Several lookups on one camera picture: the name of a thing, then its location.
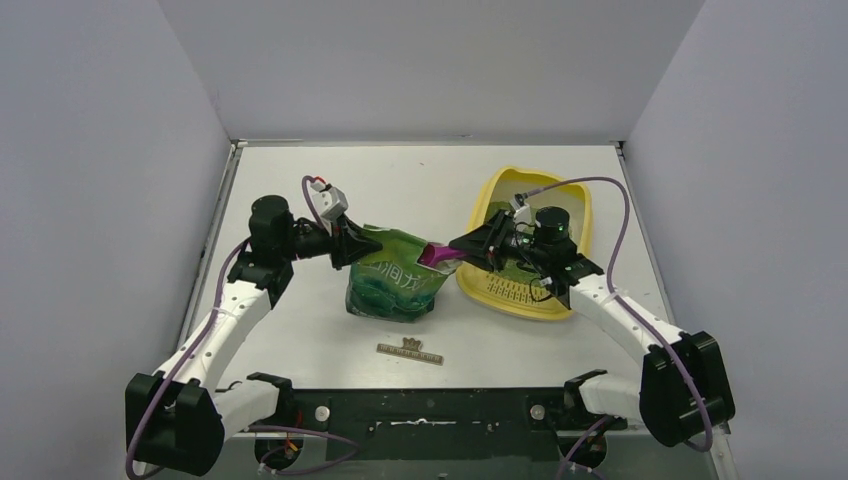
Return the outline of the magenta plastic scoop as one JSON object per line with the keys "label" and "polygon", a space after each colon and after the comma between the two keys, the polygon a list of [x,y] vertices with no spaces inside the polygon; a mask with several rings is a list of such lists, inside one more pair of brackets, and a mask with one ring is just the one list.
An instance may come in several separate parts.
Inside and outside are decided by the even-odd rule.
{"label": "magenta plastic scoop", "polygon": [[422,250],[417,263],[423,267],[436,268],[440,263],[462,260],[465,254],[457,249],[438,243],[428,243]]}

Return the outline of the yellow litter box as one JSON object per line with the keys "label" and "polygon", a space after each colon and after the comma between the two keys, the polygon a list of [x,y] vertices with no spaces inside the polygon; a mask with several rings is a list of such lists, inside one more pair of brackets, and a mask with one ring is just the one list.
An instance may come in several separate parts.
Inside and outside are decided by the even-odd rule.
{"label": "yellow litter box", "polygon": [[[482,225],[486,212],[492,207],[509,207],[509,201],[515,194],[528,192],[536,188],[560,182],[554,174],[503,167],[498,170],[481,188],[473,207],[468,228]],[[584,183],[572,183],[537,194],[528,200],[533,209],[546,206],[562,207],[571,215],[572,240],[578,251],[588,255],[591,252],[593,235],[592,197]],[[532,283],[514,283],[499,280],[493,272],[480,270],[467,263],[456,271],[456,281],[460,290],[470,299],[494,310],[509,315],[539,321],[562,321],[572,314],[555,299],[542,301],[547,291],[534,280]]]}

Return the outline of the green cat litter bag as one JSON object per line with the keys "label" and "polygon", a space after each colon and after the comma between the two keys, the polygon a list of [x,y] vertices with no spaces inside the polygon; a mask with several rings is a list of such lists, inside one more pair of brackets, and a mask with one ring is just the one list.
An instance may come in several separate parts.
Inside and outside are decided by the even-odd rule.
{"label": "green cat litter bag", "polygon": [[442,285],[461,265],[418,262],[429,242],[399,229],[365,225],[364,235],[382,249],[350,266],[346,310],[356,316],[413,323],[431,312]]}

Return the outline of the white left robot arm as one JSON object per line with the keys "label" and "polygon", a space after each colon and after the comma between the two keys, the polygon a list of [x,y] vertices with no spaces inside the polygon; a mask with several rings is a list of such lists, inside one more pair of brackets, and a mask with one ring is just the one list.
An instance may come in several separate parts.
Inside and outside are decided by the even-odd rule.
{"label": "white left robot arm", "polygon": [[125,389],[125,474],[150,478],[163,469],[208,473],[224,444],[257,421],[283,429],[295,419],[289,380],[252,374],[226,392],[217,387],[253,328],[278,304],[297,260],[328,256],[340,270],[381,250],[332,198],[330,217],[295,218],[279,195],[253,202],[249,236],[231,251],[218,275],[213,304],[186,342],[152,374],[138,373]]}

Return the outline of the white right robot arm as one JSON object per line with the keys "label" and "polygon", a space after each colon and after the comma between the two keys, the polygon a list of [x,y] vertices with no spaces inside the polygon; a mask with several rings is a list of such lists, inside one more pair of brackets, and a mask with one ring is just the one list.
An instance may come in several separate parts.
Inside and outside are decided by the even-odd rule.
{"label": "white right robot arm", "polygon": [[530,269],[549,299],[593,322],[638,364],[637,381],[603,369],[569,380],[565,419],[577,427],[601,415],[632,420],[667,447],[733,419],[736,405],[718,342],[668,323],[616,289],[579,252],[569,227],[561,207],[544,207],[530,222],[501,209],[449,243],[460,260],[483,271],[500,271],[510,261]]}

